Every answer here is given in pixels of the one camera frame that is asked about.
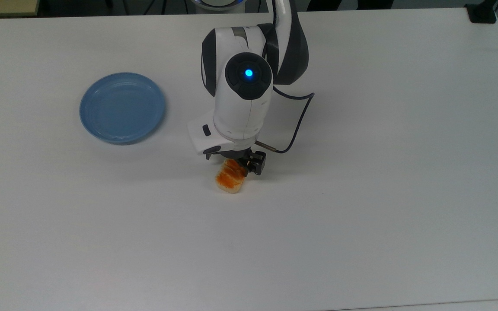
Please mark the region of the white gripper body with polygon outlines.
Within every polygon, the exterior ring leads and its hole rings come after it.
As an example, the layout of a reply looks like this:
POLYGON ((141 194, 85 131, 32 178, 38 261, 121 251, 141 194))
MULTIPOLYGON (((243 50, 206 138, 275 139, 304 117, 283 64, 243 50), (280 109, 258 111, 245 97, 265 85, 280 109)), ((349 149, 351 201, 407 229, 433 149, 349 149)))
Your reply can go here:
POLYGON ((219 153, 236 153, 255 144, 258 132, 254 128, 228 124, 215 116, 215 110, 188 122, 188 134, 197 155, 204 150, 221 146, 219 153))

